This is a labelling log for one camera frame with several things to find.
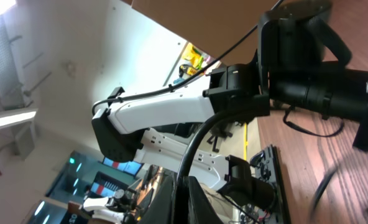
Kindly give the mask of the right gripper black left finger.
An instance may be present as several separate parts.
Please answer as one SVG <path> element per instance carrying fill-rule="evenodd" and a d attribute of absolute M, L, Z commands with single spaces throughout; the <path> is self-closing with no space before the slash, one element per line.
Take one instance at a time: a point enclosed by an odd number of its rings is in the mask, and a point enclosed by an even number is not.
<path fill-rule="evenodd" d="M 171 224 L 174 193 L 175 181 L 168 176 L 138 224 Z"/>

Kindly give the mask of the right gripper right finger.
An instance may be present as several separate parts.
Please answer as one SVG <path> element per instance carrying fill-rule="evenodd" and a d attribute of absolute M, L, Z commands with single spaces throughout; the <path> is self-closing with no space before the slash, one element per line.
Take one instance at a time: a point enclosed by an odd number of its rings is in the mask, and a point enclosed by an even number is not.
<path fill-rule="evenodd" d="M 195 177 L 184 178 L 188 189 L 188 224 L 223 224 Z"/>

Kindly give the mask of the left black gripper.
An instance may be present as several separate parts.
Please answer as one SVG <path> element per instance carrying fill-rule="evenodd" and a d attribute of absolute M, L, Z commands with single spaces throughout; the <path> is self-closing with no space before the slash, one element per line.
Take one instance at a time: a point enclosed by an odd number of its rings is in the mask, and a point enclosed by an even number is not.
<path fill-rule="evenodd" d="M 368 71 L 324 64 L 320 69 L 270 75 L 270 97 L 314 111 L 324 119 L 338 117 L 359 123 L 352 146 L 368 152 Z"/>

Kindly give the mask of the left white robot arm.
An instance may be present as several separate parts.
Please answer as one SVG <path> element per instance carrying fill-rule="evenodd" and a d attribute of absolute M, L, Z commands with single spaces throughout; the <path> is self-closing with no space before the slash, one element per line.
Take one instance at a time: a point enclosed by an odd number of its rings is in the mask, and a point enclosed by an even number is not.
<path fill-rule="evenodd" d="M 133 161 L 138 151 L 156 144 L 165 133 L 191 136 L 180 156 L 178 177 L 183 179 L 193 173 L 196 150 L 210 129 L 267 116 L 273 100 L 327 118 L 358 122 L 353 145 L 368 151 L 368 72 L 346 69 L 337 62 L 325 62 L 319 68 L 270 70 L 255 62 L 237 64 L 132 96 L 118 87 L 93 105 L 91 124 L 101 152 L 116 162 Z M 193 124 L 199 129 L 190 135 Z"/>

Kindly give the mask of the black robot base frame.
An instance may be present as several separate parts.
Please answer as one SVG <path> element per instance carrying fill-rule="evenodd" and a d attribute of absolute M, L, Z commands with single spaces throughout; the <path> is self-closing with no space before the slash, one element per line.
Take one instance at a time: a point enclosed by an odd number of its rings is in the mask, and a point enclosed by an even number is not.
<path fill-rule="evenodd" d="M 250 203 L 244 207 L 245 211 L 259 223 L 291 224 L 278 148 L 273 145 L 267 146 L 250 159 L 250 166 L 254 168 L 253 177 L 272 187 L 274 201 L 266 209 Z"/>

